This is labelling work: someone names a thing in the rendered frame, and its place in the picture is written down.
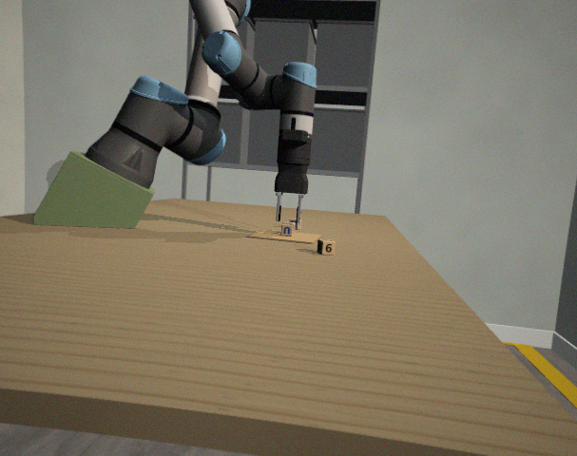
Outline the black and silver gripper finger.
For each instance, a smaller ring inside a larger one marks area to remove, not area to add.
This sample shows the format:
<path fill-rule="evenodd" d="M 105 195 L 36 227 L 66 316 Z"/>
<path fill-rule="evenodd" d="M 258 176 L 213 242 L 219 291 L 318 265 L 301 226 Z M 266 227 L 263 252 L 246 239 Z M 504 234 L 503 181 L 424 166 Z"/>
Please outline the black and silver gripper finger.
<path fill-rule="evenodd" d="M 276 192 L 276 196 L 278 196 L 276 221 L 280 221 L 280 212 L 281 212 L 280 200 L 281 200 L 282 192 Z"/>
<path fill-rule="evenodd" d="M 298 194 L 298 208 L 297 208 L 297 220 L 296 223 L 300 223 L 300 211 L 301 211 L 301 199 L 304 198 L 304 194 Z"/>

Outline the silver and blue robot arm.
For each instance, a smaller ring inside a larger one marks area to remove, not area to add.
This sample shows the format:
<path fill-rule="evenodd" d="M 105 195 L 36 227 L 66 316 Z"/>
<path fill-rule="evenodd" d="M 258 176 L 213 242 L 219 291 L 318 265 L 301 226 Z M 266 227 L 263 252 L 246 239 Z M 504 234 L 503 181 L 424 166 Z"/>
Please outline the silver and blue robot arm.
<path fill-rule="evenodd" d="M 289 63 L 283 75 L 268 75 L 245 51 L 236 27 L 247 17 L 251 0 L 189 2 L 198 30 L 184 93 L 139 77 L 112 126 L 86 152 L 88 159 L 147 189 L 163 147 L 196 165 L 208 164 L 222 152 L 225 134 L 217 108 L 221 79 L 236 90 L 245 109 L 314 117 L 314 66 Z"/>

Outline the tan flat mat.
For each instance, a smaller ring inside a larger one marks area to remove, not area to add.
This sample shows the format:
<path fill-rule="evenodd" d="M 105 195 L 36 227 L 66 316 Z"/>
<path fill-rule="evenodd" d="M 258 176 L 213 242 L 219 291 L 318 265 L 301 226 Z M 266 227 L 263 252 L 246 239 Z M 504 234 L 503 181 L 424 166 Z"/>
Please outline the tan flat mat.
<path fill-rule="evenodd" d="M 287 236 L 282 236 L 281 231 L 262 230 L 260 232 L 253 234 L 253 235 L 250 235 L 248 237 L 249 238 L 260 238 L 260 239 L 269 239 L 269 240 L 313 244 L 318 239 L 320 239 L 322 237 L 322 235 L 294 233 L 291 237 L 287 237 Z"/>

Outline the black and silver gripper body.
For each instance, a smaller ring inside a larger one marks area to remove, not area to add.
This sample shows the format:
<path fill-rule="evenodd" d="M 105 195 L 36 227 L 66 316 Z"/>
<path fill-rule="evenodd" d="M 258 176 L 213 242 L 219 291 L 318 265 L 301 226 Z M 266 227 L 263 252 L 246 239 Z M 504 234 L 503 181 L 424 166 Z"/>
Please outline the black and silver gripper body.
<path fill-rule="evenodd" d="M 279 172 L 275 179 L 275 192 L 308 193 L 306 173 L 310 165 L 312 139 L 309 136 L 313 131 L 313 119 L 305 115 L 280 115 L 277 158 Z"/>

